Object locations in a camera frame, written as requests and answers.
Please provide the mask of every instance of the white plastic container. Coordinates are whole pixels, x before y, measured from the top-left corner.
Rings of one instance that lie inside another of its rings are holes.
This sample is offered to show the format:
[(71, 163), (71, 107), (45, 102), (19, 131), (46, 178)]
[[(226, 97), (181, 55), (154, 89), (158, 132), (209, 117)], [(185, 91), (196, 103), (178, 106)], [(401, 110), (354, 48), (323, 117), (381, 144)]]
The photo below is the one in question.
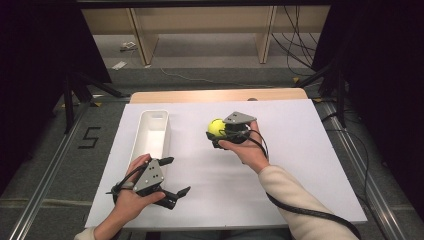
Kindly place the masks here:
[(165, 110), (144, 111), (140, 116), (130, 162), (146, 153), (150, 153), (152, 158), (157, 159), (169, 157), (170, 139), (168, 112)]

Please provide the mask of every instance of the tennis ball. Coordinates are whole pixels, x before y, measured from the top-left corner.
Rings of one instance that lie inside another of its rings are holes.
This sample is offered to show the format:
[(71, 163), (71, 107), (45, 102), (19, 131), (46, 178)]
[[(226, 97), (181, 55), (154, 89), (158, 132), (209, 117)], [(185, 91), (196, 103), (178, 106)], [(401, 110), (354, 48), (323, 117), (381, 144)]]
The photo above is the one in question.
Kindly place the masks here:
[(216, 137), (224, 136), (224, 129), (225, 123), (220, 118), (214, 119), (211, 123), (209, 123), (208, 126), (208, 132), (215, 135)]

